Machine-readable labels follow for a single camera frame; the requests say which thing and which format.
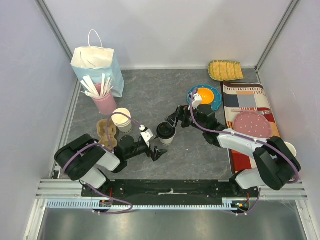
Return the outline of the single white paper cup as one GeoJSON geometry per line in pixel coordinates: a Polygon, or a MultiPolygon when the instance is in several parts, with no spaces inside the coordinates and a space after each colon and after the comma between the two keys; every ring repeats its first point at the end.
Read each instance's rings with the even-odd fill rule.
{"type": "Polygon", "coordinates": [[[173,142],[173,139],[174,139],[175,135],[176,135],[176,130],[174,129],[171,132],[159,133],[158,137],[159,137],[160,142],[163,145],[168,146],[173,142]]]}

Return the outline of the black plastic cup lid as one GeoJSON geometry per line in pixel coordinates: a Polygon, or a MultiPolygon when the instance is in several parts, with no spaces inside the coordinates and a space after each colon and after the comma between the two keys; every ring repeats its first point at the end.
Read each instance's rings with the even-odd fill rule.
{"type": "Polygon", "coordinates": [[[165,121],[157,126],[156,134],[159,138],[167,140],[175,136],[176,129],[165,121]]]}

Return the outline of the stack of white paper cups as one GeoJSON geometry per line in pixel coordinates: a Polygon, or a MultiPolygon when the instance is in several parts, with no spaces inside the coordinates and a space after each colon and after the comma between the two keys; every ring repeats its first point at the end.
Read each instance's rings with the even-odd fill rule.
{"type": "Polygon", "coordinates": [[[120,132],[128,134],[132,130],[132,121],[128,118],[131,113],[126,108],[118,108],[113,112],[111,119],[120,132]]]}

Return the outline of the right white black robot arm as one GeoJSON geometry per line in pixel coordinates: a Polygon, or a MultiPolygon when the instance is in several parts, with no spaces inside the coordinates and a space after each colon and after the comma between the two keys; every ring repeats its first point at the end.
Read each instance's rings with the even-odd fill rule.
{"type": "Polygon", "coordinates": [[[183,128],[194,127],[202,131],[210,145],[234,150],[254,159],[255,168],[241,170],[230,179],[229,191],[235,197],[242,196],[253,187],[267,186],[279,191],[284,185],[299,180],[301,165],[280,137],[254,138],[236,132],[219,123],[215,112],[207,104],[197,109],[179,105],[165,121],[172,128],[176,128],[178,123],[183,128]]]}

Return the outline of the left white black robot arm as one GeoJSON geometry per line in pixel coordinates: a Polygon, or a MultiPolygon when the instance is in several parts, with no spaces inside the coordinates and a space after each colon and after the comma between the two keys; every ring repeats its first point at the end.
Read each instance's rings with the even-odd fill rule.
{"type": "Polygon", "coordinates": [[[135,142],[129,135],[122,137],[114,151],[111,151],[89,134],[84,134],[59,149],[54,160],[72,181],[88,183],[95,194],[104,197],[109,193],[110,185],[109,179],[100,168],[117,174],[126,168],[128,160],[134,157],[146,154],[155,162],[167,152],[157,146],[152,148],[142,137],[135,142]]]}

